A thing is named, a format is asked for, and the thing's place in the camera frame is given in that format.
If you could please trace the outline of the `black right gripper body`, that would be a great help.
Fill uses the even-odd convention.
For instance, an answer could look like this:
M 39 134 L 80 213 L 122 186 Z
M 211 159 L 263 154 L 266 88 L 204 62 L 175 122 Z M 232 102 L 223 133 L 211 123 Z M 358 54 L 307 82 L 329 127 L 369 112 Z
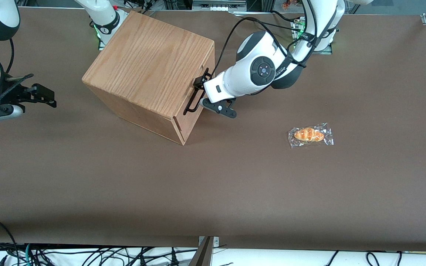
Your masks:
M 5 82 L 4 80 L 6 77 L 10 76 L 3 75 L 3 78 L 0 80 L 0 104 L 33 102 L 31 94 L 26 91 L 28 87 L 23 86 L 21 81 Z

